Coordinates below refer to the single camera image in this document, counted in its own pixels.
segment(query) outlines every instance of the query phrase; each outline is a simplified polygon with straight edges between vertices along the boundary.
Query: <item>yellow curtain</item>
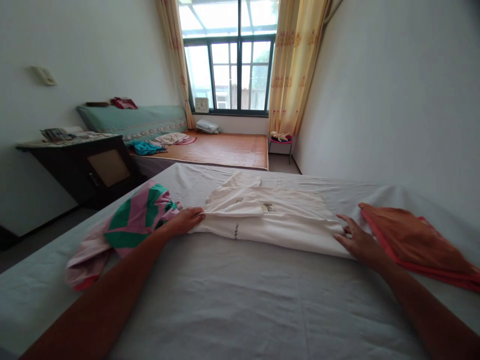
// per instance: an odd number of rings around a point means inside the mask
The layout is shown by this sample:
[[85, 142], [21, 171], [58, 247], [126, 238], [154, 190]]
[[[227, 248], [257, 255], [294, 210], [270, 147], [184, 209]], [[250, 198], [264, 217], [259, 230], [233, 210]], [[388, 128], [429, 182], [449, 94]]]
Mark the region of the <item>yellow curtain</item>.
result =
[[270, 131], [295, 135], [317, 63], [328, 0], [280, 0], [270, 88]]
[[189, 84], [187, 80], [187, 66], [185, 64], [184, 39], [180, 27], [179, 4], [177, 0], [157, 0], [160, 22], [168, 40], [171, 65], [175, 69], [183, 94], [186, 122], [189, 129], [194, 128], [194, 119], [189, 104]]

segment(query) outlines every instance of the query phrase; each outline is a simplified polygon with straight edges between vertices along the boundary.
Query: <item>orange towel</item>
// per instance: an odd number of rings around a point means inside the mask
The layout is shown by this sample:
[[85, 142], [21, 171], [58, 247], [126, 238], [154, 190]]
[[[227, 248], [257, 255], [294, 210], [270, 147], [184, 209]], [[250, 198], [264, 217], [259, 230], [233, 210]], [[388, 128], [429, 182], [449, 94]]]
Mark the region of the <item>orange towel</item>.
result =
[[360, 203], [361, 213], [385, 252], [407, 270], [480, 292], [480, 271], [423, 217]]

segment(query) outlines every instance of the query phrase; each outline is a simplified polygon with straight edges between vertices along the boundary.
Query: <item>curtain rod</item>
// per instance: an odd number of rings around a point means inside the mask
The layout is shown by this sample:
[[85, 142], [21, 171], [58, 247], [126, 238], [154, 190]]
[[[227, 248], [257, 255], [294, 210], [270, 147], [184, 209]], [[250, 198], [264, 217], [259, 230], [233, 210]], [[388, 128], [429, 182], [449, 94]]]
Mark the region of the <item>curtain rod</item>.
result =
[[342, 0], [339, 0], [336, 5], [331, 9], [330, 13], [326, 17], [326, 19], [323, 21], [323, 24], [326, 25], [330, 21], [330, 19], [334, 16], [335, 11], [339, 8], [339, 5], [342, 3]]

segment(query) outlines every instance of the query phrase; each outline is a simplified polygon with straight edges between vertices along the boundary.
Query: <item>hand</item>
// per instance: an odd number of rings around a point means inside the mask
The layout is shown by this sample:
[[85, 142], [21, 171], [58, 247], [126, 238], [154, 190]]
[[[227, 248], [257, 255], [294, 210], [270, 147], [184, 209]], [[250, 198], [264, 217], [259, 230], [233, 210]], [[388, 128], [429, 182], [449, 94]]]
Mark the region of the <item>hand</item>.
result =
[[345, 215], [337, 215], [337, 217], [348, 224], [343, 227], [343, 230], [345, 233], [351, 234], [351, 238], [340, 234], [335, 234], [333, 237], [350, 254], [375, 271], [379, 271], [384, 265], [394, 264], [374, 237], [363, 231], [355, 220]]
[[203, 212], [201, 207], [186, 208], [158, 229], [162, 229], [170, 236], [186, 234], [205, 219], [205, 214], [201, 214]]

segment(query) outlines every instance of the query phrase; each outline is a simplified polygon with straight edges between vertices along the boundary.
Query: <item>window sill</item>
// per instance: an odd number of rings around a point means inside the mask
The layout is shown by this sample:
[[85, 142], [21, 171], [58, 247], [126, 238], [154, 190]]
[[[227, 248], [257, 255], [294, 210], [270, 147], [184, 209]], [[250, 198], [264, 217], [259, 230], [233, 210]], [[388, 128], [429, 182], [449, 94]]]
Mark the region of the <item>window sill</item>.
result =
[[268, 119], [268, 115], [247, 115], [238, 113], [215, 113], [215, 112], [192, 112], [192, 115], [207, 115], [207, 116], [224, 116], [224, 117], [239, 117], [239, 118], [264, 118]]

